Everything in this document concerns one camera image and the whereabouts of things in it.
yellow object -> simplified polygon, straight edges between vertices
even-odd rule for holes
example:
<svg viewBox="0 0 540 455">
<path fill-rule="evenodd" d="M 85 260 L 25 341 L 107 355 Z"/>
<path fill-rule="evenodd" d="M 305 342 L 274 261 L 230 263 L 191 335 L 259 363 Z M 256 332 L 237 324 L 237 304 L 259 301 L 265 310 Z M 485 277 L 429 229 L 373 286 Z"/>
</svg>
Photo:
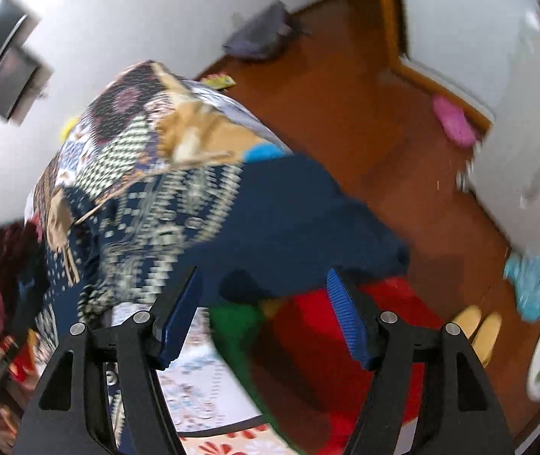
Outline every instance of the yellow object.
<svg viewBox="0 0 540 455">
<path fill-rule="evenodd" d="M 284 299 L 266 299 L 260 301 L 260 308 L 267 319 L 272 319 L 283 306 Z"/>
<path fill-rule="evenodd" d="M 69 137 L 69 134 L 74 129 L 74 127 L 78 124 L 78 118 L 75 116 L 74 118 L 70 118 L 67 120 L 67 122 L 63 125 L 63 128 L 61 129 L 61 133 L 59 134 L 59 139 L 61 140 L 61 143 L 66 141 Z"/>
<path fill-rule="evenodd" d="M 496 343 L 497 335 L 502 327 L 502 316 L 499 313 L 491 313 L 480 326 L 474 340 L 472 340 L 472 348 L 483 367 L 486 367 L 491 361 L 493 355 L 493 346 Z"/>
<path fill-rule="evenodd" d="M 204 77 L 201 82 L 215 90 L 223 90 L 236 85 L 234 79 L 225 73 L 209 75 L 208 77 Z"/>
<path fill-rule="evenodd" d="M 474 334 L 474 331 L 480 324 L 481 312 L 478 306 L 468 306 L 457 317 L 453 319 L 453 323 L 459 325 L 466 338 L 469 339 Z"/>
</svg>

white wall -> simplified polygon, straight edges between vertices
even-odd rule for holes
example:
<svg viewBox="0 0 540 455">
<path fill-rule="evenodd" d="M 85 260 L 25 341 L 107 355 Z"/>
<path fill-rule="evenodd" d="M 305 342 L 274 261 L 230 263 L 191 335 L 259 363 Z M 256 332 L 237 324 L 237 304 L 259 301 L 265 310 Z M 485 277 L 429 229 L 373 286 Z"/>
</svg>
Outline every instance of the white wall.
<svg viewBox="0 0 540 455">
<path fill-rule="evenodd" d="M 222 55 L 232 15 L 248 18 L 272 0 L 22 0 L 41 21 L 26 48 L 54 69 L 46 99 L 22 126 L 0 127 L 0 221 L 22 217 L 26 197 L 79 115 L 128 65 L 156 59 L 194 76 Z M 315 0 L 283 0 L 298 9 Z"/>
<path fill-rule="evenodd" d="M 410 61 L 493 111 L 506 87 L 520 22 L 537 0 L 403 0 Z"/>
</svg>

gray bag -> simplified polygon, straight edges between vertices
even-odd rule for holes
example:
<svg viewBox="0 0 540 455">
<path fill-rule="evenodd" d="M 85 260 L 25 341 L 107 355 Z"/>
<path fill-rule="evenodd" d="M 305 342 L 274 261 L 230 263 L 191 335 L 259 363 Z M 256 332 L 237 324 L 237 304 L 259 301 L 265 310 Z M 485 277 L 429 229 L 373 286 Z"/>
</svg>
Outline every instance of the gray bag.
<svg viewBox="0 0 540 455">
<path fill-rule="evenodd" d="M 225 42 L 224 51 L 239 60 L 269 60 L 300 33 L 299 23 L 277 0 L 234 33 Z"/>
</svg>

door frame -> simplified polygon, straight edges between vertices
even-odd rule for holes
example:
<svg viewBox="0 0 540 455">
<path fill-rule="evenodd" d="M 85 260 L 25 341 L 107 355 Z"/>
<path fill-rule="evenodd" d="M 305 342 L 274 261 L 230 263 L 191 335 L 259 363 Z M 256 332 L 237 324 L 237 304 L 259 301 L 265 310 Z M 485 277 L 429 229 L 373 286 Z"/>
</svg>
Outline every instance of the door frame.
<svg viewBox="0 0 540 455">
<path fill-rule="evenodd" d="M 436 73 L 409 60 L 402 0 L 380 0 L 390 69 L 433 94 L 441 94 L 463 109 L 466 117 L 485 132 L 493 123 L 492 112 L 473 97 Z"/>
</svg>

green cloth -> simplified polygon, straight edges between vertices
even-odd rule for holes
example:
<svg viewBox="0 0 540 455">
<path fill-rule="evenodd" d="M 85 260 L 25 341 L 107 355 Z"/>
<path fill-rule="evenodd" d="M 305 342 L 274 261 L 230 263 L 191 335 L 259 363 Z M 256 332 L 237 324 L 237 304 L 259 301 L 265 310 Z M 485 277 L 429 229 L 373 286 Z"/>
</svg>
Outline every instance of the green cloth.
<svg viewBox="0 0 540 455">
<path fill-rule="evenodd" d="M 274 431 L 289 446 L 300 454 L 304 454 L 285 436 L 276 418 L 264 404 L 257 392 L 251 376 L 249 357 L 253 343 L 266 322 L 263 312 L 256 306 L 247 304 L 227 304 L 213 306 L 208 309 L 211 336 L 215 348 L 228 364 L 253 403 L 261 411 Z"/>
</svg>

